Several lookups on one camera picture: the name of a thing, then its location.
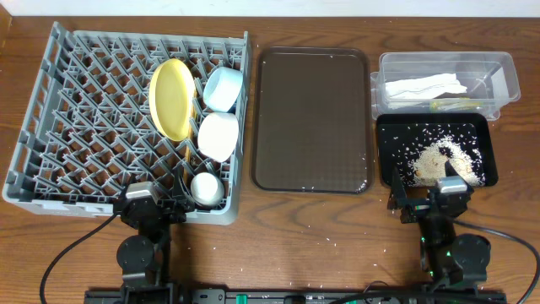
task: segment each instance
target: wooden table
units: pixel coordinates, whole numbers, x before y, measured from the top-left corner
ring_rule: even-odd
[[[540,161],[534,156],[540,151],[540,19],[16,17],[0,57],[2,181],[55,20],[68,30],[223,37],[241,37],[248,30],[254,60],[268,46],[354,47],[367,54],[371,71],[379,69],[383,52],[509,52],[521,99],[505,106],[502,117],[489,124],[499,183],[478,190],[461,218],[523,237],[540,248]],[[256,73],[252,75],[251,92]],[[171,271],[176,278],[242,289],[345,290],[361,290],[373,280],[407,285],[429,279],[419,268],[418,227],[400,224],[386,210],[389,190],[379,182],[361,196],[256,188],[248,174],[252,104],[253,94],[238,219],[229,226],[174,227]],[[0,302],[38,302],[38,286],[50,261],[103,220],[33,215],[0,204]],[[118,287],[122,272],[116,249],[134,233],[114,220],[76,247],[52,271],[46,289],[49,302],[80,303],[88,288]],[[504,290],[509,301],[516,302],[530,283],[534,258],[520,245],[488,237],[492,258],[483,286]],[[530,302],[540,302],[540,291]]]

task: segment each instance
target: dish rack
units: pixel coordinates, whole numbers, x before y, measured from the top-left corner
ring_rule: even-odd
[[[154,70],[181,59],[195,79],[192,136],[173,142],[160,134],[149,109]],[[222,202],[196,209],[187,222],[228,225],[238,214],[251,47],[243,39],[65,30],[52,26],[45,55],[13,152],[3,198],[35,214],[111,215],[111,201],[131,175],[151,181],[158,204],[172,201],[174,171],[188,179],[210,171],[225,186]],[[203,156],[194,138],[211,112],[203,89],[219,67],[240,70],[244,84],[232,108],[240,136],[229,160]]]

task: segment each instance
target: white bowl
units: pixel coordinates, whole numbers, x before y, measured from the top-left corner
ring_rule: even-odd
[[[234,114],[210,113],[199,129],[198,148],[211,159],[224,162],[235,151],[238,132],[238,120]]]
[[[225,195],[223,183],[213,174],[203,172],[195,175],[192,180],[192,196],[204,207],[219,205]]]
[[[227,112],[234,105],[242,89],[244,76],[233,68],[217,68],[210,75],[202,99],[213,111]]]

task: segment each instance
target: white cup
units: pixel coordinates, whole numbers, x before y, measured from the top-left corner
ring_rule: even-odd
[[[191,188],[195,201],[204,207],[219,205],[225,195],[223,183],[216,176],[207,172],[195,175]]]
[[[204,87],[204,103],[212,111],[227,112],[238,98],[243,80],[241,71],[225,67],[216,69]]]
[[[235,151],[238,132],[235,114],[210,113],[199,129],[198,148],[211,159],[224,162]]]

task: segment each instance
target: white wall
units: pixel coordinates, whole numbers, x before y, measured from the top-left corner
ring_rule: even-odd
[[[540,0],[0,0],[13,15],[540,17]]]

